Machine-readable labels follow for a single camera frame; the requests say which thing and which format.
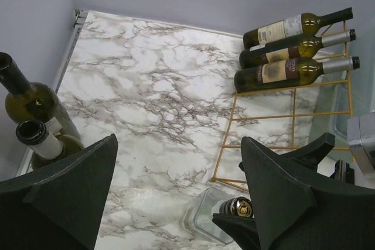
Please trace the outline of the wine bottle brown label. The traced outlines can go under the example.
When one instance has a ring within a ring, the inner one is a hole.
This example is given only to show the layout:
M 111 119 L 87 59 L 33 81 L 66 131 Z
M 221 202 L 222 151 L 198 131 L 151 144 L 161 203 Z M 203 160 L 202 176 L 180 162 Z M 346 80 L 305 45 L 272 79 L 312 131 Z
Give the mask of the wine bottle brown label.
M 245 49 L 240 53 L 239 63 L 242 69 L 248 69 L 282 60 L 312 58 L 320 49 L 355 39 L 354 29 L 323 37 L 303 33 Z

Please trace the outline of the wine bottle white label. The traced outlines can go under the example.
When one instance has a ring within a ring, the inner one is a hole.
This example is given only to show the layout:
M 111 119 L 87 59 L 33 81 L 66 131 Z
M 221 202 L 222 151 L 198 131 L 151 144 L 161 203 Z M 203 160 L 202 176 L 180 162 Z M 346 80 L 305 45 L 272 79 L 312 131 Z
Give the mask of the wine bottle white label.
M 315 35 L 324 26 L 352 18 L 352 7 L 323 16 L 314 13 L 302 13 L 246 32 L 243 35 L 244 48 L 249 49 L 259 44 L 266 44 L 303 33 Z

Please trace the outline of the clear glass bottle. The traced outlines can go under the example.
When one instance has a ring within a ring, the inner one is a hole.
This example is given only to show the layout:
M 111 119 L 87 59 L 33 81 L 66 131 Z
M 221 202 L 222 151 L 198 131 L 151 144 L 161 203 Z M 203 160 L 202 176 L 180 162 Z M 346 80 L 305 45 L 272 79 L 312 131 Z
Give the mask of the clear glass bottle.
M 214 214 L 251 218 L 254 211 L 248 198 L 233 197 L 217 188 L 210 187 L 185 206 L 180 225 L 196 238 L 222 245 L 232 243 L 233 239 L 212 222 Z

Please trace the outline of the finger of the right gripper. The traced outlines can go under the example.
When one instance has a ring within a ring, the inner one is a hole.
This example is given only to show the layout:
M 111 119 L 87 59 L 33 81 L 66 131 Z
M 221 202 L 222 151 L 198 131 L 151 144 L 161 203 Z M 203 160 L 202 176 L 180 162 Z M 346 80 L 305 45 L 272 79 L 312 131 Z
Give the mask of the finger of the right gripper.
M 255 219 L 235 215 L 213 214 L 212 222 L 222 229 L 243 250 L 260 250 Z

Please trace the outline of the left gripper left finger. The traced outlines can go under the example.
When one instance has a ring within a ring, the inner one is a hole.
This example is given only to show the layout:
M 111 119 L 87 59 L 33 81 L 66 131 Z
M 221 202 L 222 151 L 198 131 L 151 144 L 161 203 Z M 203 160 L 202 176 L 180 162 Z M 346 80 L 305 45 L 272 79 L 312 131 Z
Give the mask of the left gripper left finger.
M 1 249 L 94 249 L 118 152 L 114 134 L 1 182 Z

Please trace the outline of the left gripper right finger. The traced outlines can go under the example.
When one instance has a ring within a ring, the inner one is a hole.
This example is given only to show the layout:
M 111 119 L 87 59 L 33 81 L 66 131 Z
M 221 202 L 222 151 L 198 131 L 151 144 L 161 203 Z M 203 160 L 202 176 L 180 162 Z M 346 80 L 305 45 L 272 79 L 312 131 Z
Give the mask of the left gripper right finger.
M 241 157 L 262 249 L 374 249 L 374 190 L 343 183 L 251 137 Z

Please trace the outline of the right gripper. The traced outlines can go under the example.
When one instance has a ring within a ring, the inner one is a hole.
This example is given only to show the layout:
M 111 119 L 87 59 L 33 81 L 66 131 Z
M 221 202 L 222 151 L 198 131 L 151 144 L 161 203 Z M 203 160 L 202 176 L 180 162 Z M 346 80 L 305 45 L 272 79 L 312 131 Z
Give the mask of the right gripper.
M 325 132 L 313 142 L 279 156 L 280 159 L 286 159 L 294 162 L 302 167 L 317 172 L 318 164 L 325 156 L 335 147 L 335 136 L 331 133 Z M 354 169 L 343 160 L 338 160 L 335 163 L 335 171 L 330 176 L 335 179 L 348 184 L 355 184 Z

